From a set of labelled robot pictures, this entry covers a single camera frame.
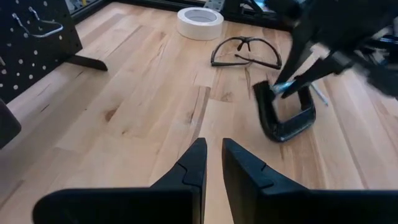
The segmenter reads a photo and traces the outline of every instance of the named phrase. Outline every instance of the black pegboard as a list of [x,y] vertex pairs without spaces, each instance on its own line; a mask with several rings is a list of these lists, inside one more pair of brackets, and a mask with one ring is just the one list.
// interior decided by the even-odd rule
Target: black pegboard
[[[57,28],[57,25],[38,21],[29,7],[41,20],[61,23],[63,30],[41,39],[25,34],[13,13],[33,34]],[[5,103],[82,49],[65,0],[0,1],[0,21],[0,98]]]

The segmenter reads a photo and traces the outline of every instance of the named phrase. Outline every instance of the roll of masking tape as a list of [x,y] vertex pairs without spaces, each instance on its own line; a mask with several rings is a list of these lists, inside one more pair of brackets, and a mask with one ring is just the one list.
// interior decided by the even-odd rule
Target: roll of masking tape
[[213,40],[223,31],[224,17],[211,9],[189,7],[179,10],[177,30],[193,40]]

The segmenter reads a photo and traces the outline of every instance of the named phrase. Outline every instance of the pegboard stand leg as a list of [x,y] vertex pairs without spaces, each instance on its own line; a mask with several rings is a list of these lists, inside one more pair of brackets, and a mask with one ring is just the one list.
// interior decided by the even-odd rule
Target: pegboard stand leg
[[98,69],[101,71],[108,71],[108,68],[103,61],[88,57],[82,57],[79,55],[72,55],[66,60],[66,62],[72,63],[74,65],[81,65],[88,68]]

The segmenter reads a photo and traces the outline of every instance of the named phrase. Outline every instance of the wood grain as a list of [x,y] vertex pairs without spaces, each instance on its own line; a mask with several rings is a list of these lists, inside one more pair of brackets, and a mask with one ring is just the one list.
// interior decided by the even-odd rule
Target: wood grain
[[[64,64],[8,107],[23,130],[0,151],[0,223],[29,223],[34,203],[72,187],[149,186],[197,137],[208,144],[205,223],[232,223],[221,141],[233,138],[287,177],[315,189],[397,189],[398,103],[347,71],[317,81],[315,124],[283,144],[268,140],[251,86],[279,71],[258,65],[213,68],[223,39],[267,39],[285,61],[290,35],[225,22],[220,38],[200,42],[175,30],[174,12],[112,3],[77,25],[80,55],[109,72]],[[322,55],[315,53],[297,73]],[[275,62],[270,52],[262,57]],[[297,96],[277,100],[281,119]]]

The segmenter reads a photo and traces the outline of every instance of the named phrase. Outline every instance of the metal pegboard hook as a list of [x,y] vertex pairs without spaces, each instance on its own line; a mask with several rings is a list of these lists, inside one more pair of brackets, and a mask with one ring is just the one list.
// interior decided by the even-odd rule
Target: metal pegboard hook
[[29,11],[32,12],[32,13],[34,14],[35,18],[36,18],[38,21],[44,22],[44,23],[47,23],[47,24],[55,24],[55,25],[58,25],[59,28],[57,28],[57,29],[55,29],[55,30],[52,30],[52,31],[50,31],[50,32],[48,32],[48,33],[46,33],[46,34],[42,34],[42,35],[32,34],[32,33],[30,33],[29,30],[22,24],[21,20],[20,20],[19,17],[17,16],[17,14],[16,14],[16,13],[13,13],[13,14],[12,14],[12,17],[13,17],[14,19],[17,20],[19,26],[22,27],[22,28],[26,31],[26,33],[27,33],[28,35],[31,35],[32,37],[36,37],[36,38],[44,38],[44,37],[48,37],[48,36],[51,36],[51,35],[53,35],[53,34],[56,34],[57,32],[60,32],[61,30],[63,30],[63,26],[62,26],[61,23],[55,22],[55,21],[44,21],[44,20],[41,20],[40,17],[39,17],[39,15],[37,15],[37,12],[36,12],[32,7],[30,7],[30,6],[29,6]]

